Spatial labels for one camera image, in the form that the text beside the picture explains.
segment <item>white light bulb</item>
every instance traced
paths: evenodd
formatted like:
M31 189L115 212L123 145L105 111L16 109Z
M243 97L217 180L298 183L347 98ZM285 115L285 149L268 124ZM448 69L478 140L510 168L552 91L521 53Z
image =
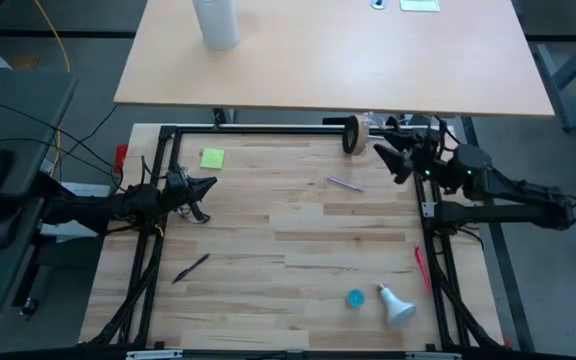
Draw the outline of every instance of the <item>white light bulb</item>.
M417 307L414 304L399 300L395 294L384 284L379 284L379 295L386 304L386 323L390 327L400 327L405 325L413 315Z

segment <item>gray floor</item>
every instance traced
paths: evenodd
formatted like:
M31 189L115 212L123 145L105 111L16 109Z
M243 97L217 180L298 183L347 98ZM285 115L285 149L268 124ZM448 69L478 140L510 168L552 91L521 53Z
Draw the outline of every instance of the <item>gray floor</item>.
M60 29L134 31L145 0L44 0L43 3ZM528 32L576 34L576 1L524 1L522 8ZM44 29L45 25L33 8L32 0L18 0L4 3L0 27ZM79 86L62 125L66 131L77 137L84 136L111 109L131 42L64 40L73 71L79 76ZM576 45L558 44L550 48L555 60L562 63L574 52ZM63 70L61 52L53 39L0 38L0 51L39 54L38 71ZM576 80L563 94L576 108ZM242 111L239 119L243 123L314 124L329 114ZM103 158L112 161L115 146L128 141L134 123L208 123L211 119L207 109L122 107L89 145ZM576 133L563 133L557 119L476 118L474 122L481 146L493 156L500 170L512 178L559 185L576 195ZM77 154L93 160L85 152ZM109 182L106 175L72 159L64 163L63 178L77 182ZM530 225L506 225L504 232L536 349L576 354L576 226L566 232L556 232ZM502 328L514 340L495 254L488 234L484 232L483 235L488 244L486 259ZM91 242L70 246L73 254L79 254L77 258L81 258L81 263L55 268L48 274L42 308L34 318L23 321L15 310L4 311L0 317L0 351L76 343L99 246Z

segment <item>wooden table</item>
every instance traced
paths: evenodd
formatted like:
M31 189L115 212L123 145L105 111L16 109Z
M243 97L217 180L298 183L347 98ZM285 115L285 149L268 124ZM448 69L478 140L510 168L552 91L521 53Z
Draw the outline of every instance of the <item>wooden table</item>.
M159 125L135 125L124 184L139 182L140 156L153 159L158 133ZM222 170L199 167L207 146L225 150ZM191 176L219 182L200 204L212 216L209 223L169 215L150 343L224 350L422 350L439 344L432 297L413 256L416 245L424 246L413 182L394 184L372 149L348 158L332 135L184 134L179 161ZM365 191L330 184L326 176ZM106 237L82 341L95 336L124 300L136 242L132 232ZM479 243L455 236L452 244L465 304L501 341ZM171 284L205 253L211 253L205 263ZM402 329L386 327L376 290L381 282L417 305ZM359 310L344 298L355 288L366 295Z
M115 102L459 115L554 114L508 0L238 0L239 44L203 44L190 0L150 0Z

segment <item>black desk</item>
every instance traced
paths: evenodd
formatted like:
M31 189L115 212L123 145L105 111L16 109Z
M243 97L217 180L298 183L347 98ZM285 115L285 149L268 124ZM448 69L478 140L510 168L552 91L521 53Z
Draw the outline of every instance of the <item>black desk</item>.
M69 74L0 71L0 103L58 126L75 87ZM25 116L0 107L0 139L31 138L50 143L55 131ZM28 245L37 230L42 200L25 198L48 146L30 141L0 142L14 152L14 164L1 187L1 195L22 205L13 244L0 250L0 310L17 275Z

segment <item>black metal frame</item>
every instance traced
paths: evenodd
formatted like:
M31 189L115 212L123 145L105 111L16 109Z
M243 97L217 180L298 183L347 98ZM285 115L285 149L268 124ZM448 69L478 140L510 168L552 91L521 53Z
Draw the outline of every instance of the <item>black metal frame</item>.
M343 132L343 126L258 126L258 125L253 125L253 126L246 126L246 125L222 125L219 122L215 122L214 125L186 125L186 126L182 126L182 125L170 125L170 126L162 126L159 132L159 137L158 137L158 143L157 143L157 149L155 152L155 159L154 159L154 166L153 166L153 170L152 170L152 177L150 179L151 183L156 184L156 182L158 181L157 177L159 176L160 172L161 172L161 165L163 162L163 155L164 155L164 149L165 146L168 142L168 140L172 139L173 140L173 147L172 147L172 151L171 151L171 155L170 155L170 159L169 159L169 169L172 169L176 162L177 159L179 158L179 151L181 148L181 140L183 137L184 133L187 134L207 134L207 133L216 133L216 134L273 134L273 135L337 135L340 136ZM384 130L382 129L371 129L371 135L383 135L384 134ZM418 205L419 205L419 211L420 211L420 217L422 218L422 225L423 225L423 232L424 232L424 242L425 242L425 248L426 248L426 256L428 258L430 258L431 256L436 256L436 251L435 251L435 247L434 247L434 230L430 227L430 225L428 224L428 222L423 220L423 217L421 216L421 204L424 203L426 201L426 191L424 188L424 185L422 184L420 178L415 177L415 188L417 191L417 201L418 201ZM431 186L432 189L432 198L433 201L437 202L441 200L441 194L439 191L439 188L437 186ZM159 225L161 226L161 228L165 231L165 226L166 226L166 217L162 217L162 219L160 220ZM131 280L130 280L130 285L129 285L129 293L131 293L136 284L139 282L140 277L141 277L141 269L143 267L143 261L144 261L144 255L146 252L146 247L147 247L147 242L148 242L148 238L150 235L150 229L142 229L140 231L139 234L139 240L137 242L137 248L136 248L136 252L135 252L135 258L134 258L134 262L133 262L133 268L132 268L132 272L131 272ZM448 284L449 287L453 290L454 293L457 294L457 297L460 298L459 296L459 284L458 284L458 280L457 280L457 273L456 273L456 269L455 269L455 263L454 263L454 259L452 256L452 249L451 249L451 244L450 244L450 239L448 238L447 235L443 235L440 237L441 239L441 244L442 244L442 250L443 250L443 256L444 256L444 261L446 264L446 277L448 279ZM153 260L156 261L155 266L157 268L157 272L159 271L159 264L160 264L160 259L161 259L161 251L163 248L163 237L161 237L160 235L156 235L155 238L155 242L153 245ZM508 262L509 264L509 260L505 259L503 261L500 261L500 266L501 263L505 263ZM434 267L434 266L438 266L438 262L435 261L429 261L429 266ZM512 267L510 267L510 269L508 270L507 268L504 268L505 270L502 270L502 274L506 274L506 276L510 276L512 277L513 283L516 287L516 281L514 281L514 273L512 272ZM457 330L458 330L458 343L455 344L453 342L453 340L450 338L450 334L449 334L449 330L448 330L448 321L447 321L447 317L446 317L446 308L445 308L445 304L444 304L444 299L443 299L443 294L442 294L442 290L441 287L439 285L439 280L436 278L433 278L432 274L435 271L430 271L431 274L431 285L432 285L432 293L433 293L433 301L435 304L435 311L436 311L436 317L437 317L437 324L438 324L438 329L439 329L439 335L440 335L440 341L441 341L441 346L442 349L450 349L450 348L455 348L455 346L460 346L460 347L469 347L470 346L470 341L469 341L469 334L468 334L468 330L466 329L466 326L464 325L464 321L462 321L462 318L460 317L460 314L455 310L455 318L456 318L456 323L457 323ZM148 288L146 290L146 294L145 294L145 301L144 301L144 305L142 308L142 315L141 315L141 319L140 319L140 323L139 323L139 332L134 340L134 344L142 346L145 348L146 345L146 341L147 341L147 335L148 335L148 330L149 330L149 326L150 326L150 320L151 320L151 315L152 315L152 310L153 310L153 303L154 303L154 294L155 294L155 287L156 287L156 275L155 275L155 279L153 279L153 281L148 285ZM127 320L124 321L124 324L122 324L121 327L121 332L120 332L120 336L119 336L119 344L129 344L130 342L130 327L132 325L131 323L131 318L132 318L132 310L130 310L130 316L127 317ZM526 351L531 351L528 349L532 349L530 346L532 346L532 342L530 341L528 343L528 348L524 348L527 343L526 341L520 340L519 343L520 347L522 350L526 350ZM196 355L200 355L202 354L202 351L199 350L193 350L192 351L193 354L196 353ZM225 354L239 354L239 356L244 356L245 357L254 357L256 355L259 355L259 352L255 352L255 351L249 351L249 352L230 352L230 351L225 351L225 352L215 352L215 351L205 351L206 354L210 354L210 356L221 356L221 355L225 355ZM377 358L392 358L394 355L398 355L401 354L401 352L370 352L371 356L375 356Z
M479 146L475 126L470 116L462 116L461 121L466 135L466 142L470 145ZM492 200L485 202L485 205L493 205ZM508 246L504 237L504 231L499 223L490 223L490 237L499 263L499 270L501 272L501 279L504 284L508 306L510 307L510 316L512 317L515 333L517 334L517 342L519 349L522 351L534 352L535 346L530 334L528 320L526 319L526 312L521 302L521 295L519 294L519 286L515 278L515 272L510 260Z
M35 235L35 239L42 238L43 235ZM19 281L19 286L17 286L17 291L15 291L15 296L12 299L11 305L14 307L24 306L26 304L26 300L30 297L30 291L32 290L32 286L35 283L37 274L39 273L39 268L41 267L41 265L37 262L40 251L41 247L39 244L37 244L37 241L35 241L35 244L33 244L32 254L30 255L30 260L28 260L28 267L24 271L24 274L21 277L21 281Z

